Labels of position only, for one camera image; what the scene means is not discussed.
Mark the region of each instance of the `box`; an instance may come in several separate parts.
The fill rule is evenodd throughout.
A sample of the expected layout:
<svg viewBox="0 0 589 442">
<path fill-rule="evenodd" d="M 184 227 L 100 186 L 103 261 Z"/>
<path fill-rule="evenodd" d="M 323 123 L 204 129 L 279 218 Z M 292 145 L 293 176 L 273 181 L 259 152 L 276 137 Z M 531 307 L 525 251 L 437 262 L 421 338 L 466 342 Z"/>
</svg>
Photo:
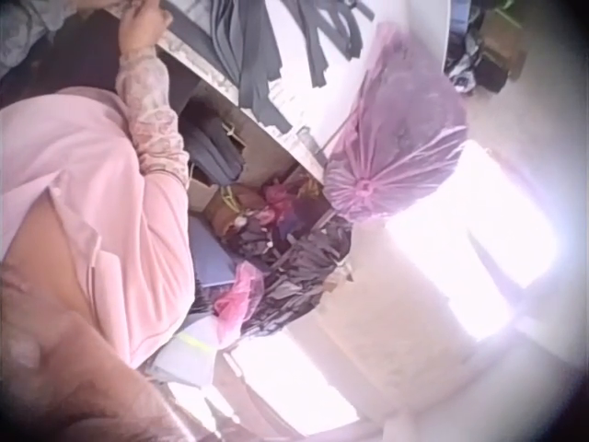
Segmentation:
<svg viewBox="0 0 589 442">
<path fill-rule="evenodd" d="M 518 77 L 525 60 L 524 29 L 521 22 L 499 9 L 489 11 L 480 28 L 483 49 Z"/>
</svg>

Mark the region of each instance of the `pink sleeve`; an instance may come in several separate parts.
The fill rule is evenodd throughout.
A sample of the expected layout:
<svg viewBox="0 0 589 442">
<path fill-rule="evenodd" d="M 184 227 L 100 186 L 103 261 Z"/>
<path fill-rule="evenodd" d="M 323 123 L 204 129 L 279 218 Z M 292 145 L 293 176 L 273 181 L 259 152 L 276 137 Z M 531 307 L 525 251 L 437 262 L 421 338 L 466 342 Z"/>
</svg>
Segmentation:
<svg viewBox="0 0 589 442">
<path fill-rule="evenodd" d="M 166 66 L 148 48 L 121 58 L 117 92 L 127 105 L 129 132 L 139 168 L 148 179 L 165 173 L 188 188 L 188 158 L 178 132 L 178 115 L 169 107 Z"/>
<path fill-rule="evenodd" d="M 195 284 L 188 242 L 188 154 L 178 132 L 178 115 L 168 104 L 168 85 L 166 66 L 155 49 L 121 58 L 117 91 L 128 108 L 129 132 L 145 179 L 142 267 L 156 297 L 154 305 L 174 300 L 174 306 L 162 306 L 174 317 L 153 324 L 151 339 L 163 333 L 162 343 L 188 312 Z M 145 359 L 145 350 L 138 343 L 132 358 Z"/>
</svg>

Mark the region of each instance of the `person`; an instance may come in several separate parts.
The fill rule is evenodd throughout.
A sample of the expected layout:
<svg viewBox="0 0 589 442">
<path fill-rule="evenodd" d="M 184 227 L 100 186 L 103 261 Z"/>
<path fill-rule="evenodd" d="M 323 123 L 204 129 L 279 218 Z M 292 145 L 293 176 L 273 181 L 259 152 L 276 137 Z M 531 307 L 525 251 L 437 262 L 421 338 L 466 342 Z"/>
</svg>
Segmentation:
<svg viewBox="0 0 589 442">
<path fill-rule="evenodd" d="M 21 63 L 33 45 L 55 32 L 78 10 L 100 9 L 121 0 L 1 0 L 0 79 Z"/>
<path fill-rule="evenodd" d="M 189 442 L 157 389 L 86 321 L 0 268 L 0 439 Z"/>
<path fill-rule="evenodd" d="M 155 49 L 170 22 L 158 0 L 123 14 L 117 94 L 69 87 L 0 110 L 0 260 L 132 368 L 194 296 L 188 155 Z"/>
</svg>

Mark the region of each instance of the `garment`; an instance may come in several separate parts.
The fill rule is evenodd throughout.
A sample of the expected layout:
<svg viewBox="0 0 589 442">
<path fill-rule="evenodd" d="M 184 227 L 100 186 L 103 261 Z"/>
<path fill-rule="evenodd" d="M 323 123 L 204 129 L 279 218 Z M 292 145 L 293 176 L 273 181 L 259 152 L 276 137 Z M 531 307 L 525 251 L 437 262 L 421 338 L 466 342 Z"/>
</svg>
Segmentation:
<svg viewBox="0 0 589 442">
<path fill-rule="evenodd" d="M 74 14 L 70 0 L 20 0 L 0 5 L 0 79 L 22 62 L 30 48 Z"/>
<path fill-rule="evenodd" d="M 194 294 L 188 158 L 167 88 L 149 48 L 121 59 L 120 97 L 70 88 L 0 111 L 0 257 L 47 192 L 99 330 L 132 367 L 172 336 Z"/>
</svg>

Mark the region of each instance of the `plastic bag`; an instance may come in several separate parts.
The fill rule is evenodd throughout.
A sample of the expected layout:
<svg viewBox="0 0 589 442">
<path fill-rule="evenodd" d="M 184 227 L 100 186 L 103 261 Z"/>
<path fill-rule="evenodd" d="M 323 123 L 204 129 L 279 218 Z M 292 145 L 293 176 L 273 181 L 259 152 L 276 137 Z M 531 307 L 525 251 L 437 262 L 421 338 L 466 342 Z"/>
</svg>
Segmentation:
<svg viewBox="0 0 589 442">
<path fill-rule="evenodd" d="M 324 193 L 350 221 L 393 215 L 434 192 L 467 139 L 461 98 L 422 46 L 390 23 L 329 158 Z"/>
<path fill-rule="evenodd" d="M 234 343 L 240 336 L 241 324 L 251 317 L 263 294 L 263 275 L 255 266 L 243 261 L 237 266 L 236 281 L 214 302 L 218 317 L 217 333 L 221 348 Z"/>
</svg>

